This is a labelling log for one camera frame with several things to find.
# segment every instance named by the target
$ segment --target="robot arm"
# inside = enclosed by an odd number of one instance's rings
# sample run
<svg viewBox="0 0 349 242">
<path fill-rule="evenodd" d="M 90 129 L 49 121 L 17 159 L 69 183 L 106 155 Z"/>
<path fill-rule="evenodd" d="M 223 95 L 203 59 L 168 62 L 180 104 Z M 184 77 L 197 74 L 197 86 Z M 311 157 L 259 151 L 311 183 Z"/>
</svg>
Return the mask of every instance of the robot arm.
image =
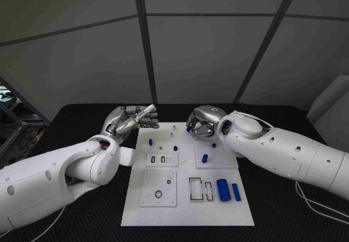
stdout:
<svg viewBox="0 0 349 242">
<path fill-rule="evenodd" d="M 158 128 L 152 117 L 154 105 L 118 107 L 105 119 L 99 135 L 0 170 L 0 233 L 46 217 L 111 181 L 128 155 L 119 144 L 132 129 Z M 64 173 L 79 183 L 69 186 Z"/>
<path fill-rule="evenodd" d="M 196 119 L 203 121 L 197 129 Z M 226 115 L 219 108 L 200 106 L 188 117 L 187 131 L 204 137 L 203 130 L 212 133 L 213 129 L 230 154 L 349 200 L 349 154 L 287 130 L 263 129 L 255 119 L 245 113 L 235 111 Z"/>
</svg>

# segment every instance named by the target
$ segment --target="robotic hand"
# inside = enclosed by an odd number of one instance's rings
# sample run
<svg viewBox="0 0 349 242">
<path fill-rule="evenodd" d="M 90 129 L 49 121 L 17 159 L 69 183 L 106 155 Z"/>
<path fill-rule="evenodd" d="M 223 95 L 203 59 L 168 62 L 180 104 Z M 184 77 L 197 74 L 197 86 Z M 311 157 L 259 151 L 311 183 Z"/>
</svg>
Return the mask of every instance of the robotic hand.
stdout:
<svg viewBox="0 0 349 242">
<path fill-rule="evenodd" d="M 134 151 L 119 144 L 132 129 L 158 128 L 154 117 L 154 105 L 116 107 L 99 135 L 0 170 L 0 233 L 46 217 L 111 181 L 119 163 L 129 164 Z M 64 173 L 79 180 L 70 186 Z"/>
<path fill-rule="evenodd" d="M 197 107 L 187 131 L 207 137 L 216 132 L 226 151 L 295 181 L 315 185 L 349 200 L 349 154 L 287 130 L 262 128 L 255 116 Z"/>
</svg>

